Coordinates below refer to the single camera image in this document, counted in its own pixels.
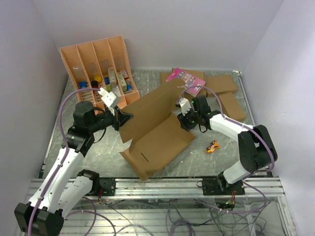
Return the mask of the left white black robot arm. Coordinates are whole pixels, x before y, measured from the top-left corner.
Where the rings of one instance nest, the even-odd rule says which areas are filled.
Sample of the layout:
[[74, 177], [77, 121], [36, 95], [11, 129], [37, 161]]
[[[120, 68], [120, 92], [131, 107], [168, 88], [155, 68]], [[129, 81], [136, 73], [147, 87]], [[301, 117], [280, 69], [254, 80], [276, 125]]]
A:
[[22, 232], [30, 236], [59, 235], [66, 216], [82, 197], [100, 192], [99, 174], [94, 171], [80, 171], [74, 182], [67, 185], [94, 144], [94, 133], [109, 126], [118, 131], [132, 117], [118, 106], [103, 110], [89, 101], [76, 104], [74, 123], [49, 174], [29, 201], [19, 203], [14, 210]]

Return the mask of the large cardboard box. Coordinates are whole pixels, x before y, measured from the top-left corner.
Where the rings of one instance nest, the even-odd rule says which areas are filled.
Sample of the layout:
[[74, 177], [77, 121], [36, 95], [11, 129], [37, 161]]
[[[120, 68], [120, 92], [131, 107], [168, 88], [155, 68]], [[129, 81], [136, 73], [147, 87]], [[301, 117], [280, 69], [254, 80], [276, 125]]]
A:
[[181, 128], [173, 112], [184, 84], [173, 79], [123, 108], [133, 118], [120, 128], [122, 142], [131, 142], [121, 155], [142, 181], [161, 171], [195, 138]]

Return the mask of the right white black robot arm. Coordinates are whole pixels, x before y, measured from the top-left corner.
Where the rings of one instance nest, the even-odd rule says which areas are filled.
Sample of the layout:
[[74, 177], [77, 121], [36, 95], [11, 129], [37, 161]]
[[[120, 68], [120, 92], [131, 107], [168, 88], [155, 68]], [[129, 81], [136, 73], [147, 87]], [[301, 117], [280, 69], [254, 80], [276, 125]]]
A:
[[181, 112], [177, 118], [181, 128], [190, 131], [196, 126], [206, 131], [220, 132], [238, 144], [239, 160], [217, 177], [202, 180], [204, 195], [228, 195], [241, 190], [241, 181], [266, 166], [273, 166], [278, 155], [270, 134], [264, 125], [246, 125], [235, 121], [218, 110], [211, 110], [205, 96], [189, 101], [180, 98], [176, 104]]

